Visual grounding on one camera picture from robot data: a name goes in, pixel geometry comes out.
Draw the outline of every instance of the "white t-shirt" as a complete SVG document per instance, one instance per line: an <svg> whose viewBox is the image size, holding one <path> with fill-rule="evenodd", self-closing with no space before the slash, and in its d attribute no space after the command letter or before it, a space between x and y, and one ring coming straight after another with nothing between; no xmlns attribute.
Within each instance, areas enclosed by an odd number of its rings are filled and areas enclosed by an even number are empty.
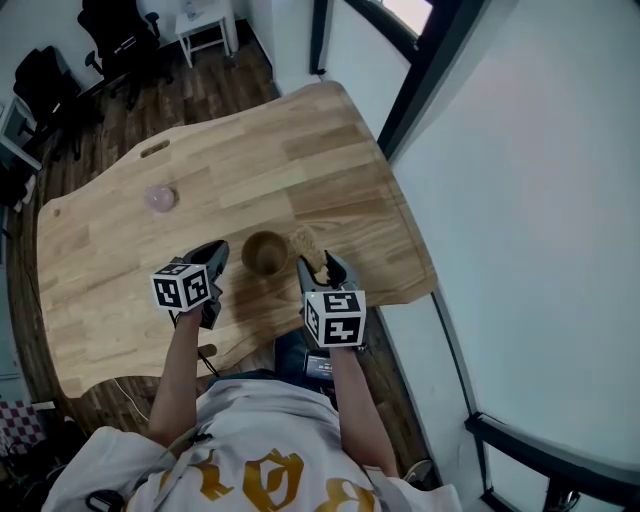
<svg viewBox="0 0 640 512"><path fill-rule="evenodd" d="M342 451L338 413L325 396L275 380L226 380L197 407L198 433L212 437L178 460L139 434L98 429L42 510L87 510L85 498L103 489L122 494L127 512L382 510L385 496ZM461 511L452 486L421 492L386 482L404 509Z"/></svg>

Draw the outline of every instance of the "window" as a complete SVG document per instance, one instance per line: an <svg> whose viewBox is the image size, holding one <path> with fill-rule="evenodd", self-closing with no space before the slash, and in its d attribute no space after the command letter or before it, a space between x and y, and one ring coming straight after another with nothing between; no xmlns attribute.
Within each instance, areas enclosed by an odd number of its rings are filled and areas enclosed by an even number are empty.
<svg viewBox="0 0 640 512"><path fill-rule="evenodd" d="M369 0L381 4L397 19L413 32L417 37L422 34L429 14L431 4L426 0Z"/></svg>

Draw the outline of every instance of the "gold lettering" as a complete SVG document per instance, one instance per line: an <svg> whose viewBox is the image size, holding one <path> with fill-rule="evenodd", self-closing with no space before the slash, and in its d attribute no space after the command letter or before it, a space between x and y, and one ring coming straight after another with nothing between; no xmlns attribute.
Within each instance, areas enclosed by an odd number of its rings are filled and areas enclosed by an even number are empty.
<svg viewBox="0 0 640 512"><path fill-rule="evenodd" d="M344 484L351 485L355 496L349 496L344 490ZM329 499L320 505L315 512L337 512L338 507L348 501L358 502L358 512L371 512L375 505L373 491L368 491L344 478L330 478L327 480L327 495Z"/></svg>
<svg viewBox="0 0 640 512"><path fill-rule="evenodd" d="M269 471L267 474L267 488L265 489L262 485L262 464L267 461L280 467ZM245 464L242 490L260 512L280 510L296 499L303 468L304 462L297 454L292 453L288 457L283 457L278 450L271 450L271 453L266 457L260 460L248 461ZM269 494L280 489L285 475L287 475L285 497L280 503L276 504Z"/></svg>
<svg viewBox="0 0 640 512"><path fill-rule="evenodd" d="M220 468L211 464L213 460L213 450L209 452L207 460L195 464L193 467L199 469L202 473L202 486L200 492L204 494L209 501L216 501L225 494L233 491L233 487L225 487L220 483Z"/></svg>

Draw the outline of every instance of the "white cable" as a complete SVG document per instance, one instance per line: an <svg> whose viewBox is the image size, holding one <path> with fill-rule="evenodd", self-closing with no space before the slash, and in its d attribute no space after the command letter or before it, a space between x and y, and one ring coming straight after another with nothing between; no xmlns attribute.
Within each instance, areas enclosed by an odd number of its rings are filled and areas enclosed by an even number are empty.
<svg viewBox="0 0 640 512"><path fill-rule="evenodd" d="M118 383L118 381L117 381L116 379L111 379L111 380L112 380L113 382L115 382L115 383L116 383L116 386L118 386L118 388L120 388L120 391L122 391L122 392L124 393L124 396L126 396L126 397L129 399L129 401L133 404L133 407L135 408L135 410L136 410L136 411L138 411L138 414L139 414L140 416L142 416L145 420L149 421L149 418L147 418L144 414L142 414L142 413L140 412L140 409L138 409L138 406L137 406L137 405L136 405L136 403L133 401L133 398L131 398L131 397L127 394L127 392L126 392L124 389L122 389L122 386L120 386L120 384Z"/></svg>

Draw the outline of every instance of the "hand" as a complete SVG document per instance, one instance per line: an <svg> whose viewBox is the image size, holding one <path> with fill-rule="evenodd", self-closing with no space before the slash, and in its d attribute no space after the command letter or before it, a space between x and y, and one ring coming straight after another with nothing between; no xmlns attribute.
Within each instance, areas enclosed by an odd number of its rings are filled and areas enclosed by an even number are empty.
<svg viewBox="0 0 640 512"><path fill-rule="evenodd" d="M202 322L202 309L204 308L204 303L196 306L195 308L187 311L186 313L181 313L178 317L178 323L181 321L194 323L196 325L200 325Z"/></svg>

